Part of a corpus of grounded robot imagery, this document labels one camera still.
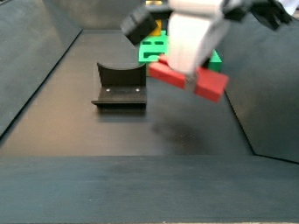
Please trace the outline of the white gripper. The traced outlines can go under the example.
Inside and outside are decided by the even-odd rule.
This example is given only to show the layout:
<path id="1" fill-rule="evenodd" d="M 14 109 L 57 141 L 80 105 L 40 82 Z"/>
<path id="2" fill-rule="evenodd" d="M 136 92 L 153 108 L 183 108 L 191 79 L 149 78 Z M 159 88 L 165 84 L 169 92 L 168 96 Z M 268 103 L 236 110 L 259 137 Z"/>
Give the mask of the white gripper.
<path id="1" fill-rule="evenodd" d="M 223 39 L 229 22 L 221 12 L 225 0 L 168 0 L 168 66 L 185 74 L 184 90 L 193 92 L 195 69 Z"/>

